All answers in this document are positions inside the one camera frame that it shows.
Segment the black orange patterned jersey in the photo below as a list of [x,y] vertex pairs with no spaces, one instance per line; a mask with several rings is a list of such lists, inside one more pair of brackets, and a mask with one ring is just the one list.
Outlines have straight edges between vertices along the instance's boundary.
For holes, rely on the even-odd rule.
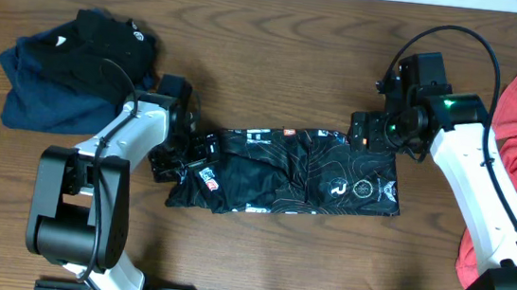
[[324,129],[213,132],[215,163],[182,172],[166,204],[213,213],[395,216],[395,155],[354,151]]

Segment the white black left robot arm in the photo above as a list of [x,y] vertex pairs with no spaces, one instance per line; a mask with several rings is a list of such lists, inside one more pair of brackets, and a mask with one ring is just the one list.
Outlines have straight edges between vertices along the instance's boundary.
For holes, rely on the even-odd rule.
[[157,182],[184,182],[219,158],[214,136],[196,132],[188,98],[133,90],[121,113],[72,148],[51,146],[39,159],[26,245],[76,277],[36,281],[34,290],[151,290],[125,250],[130,175],[143,158]]

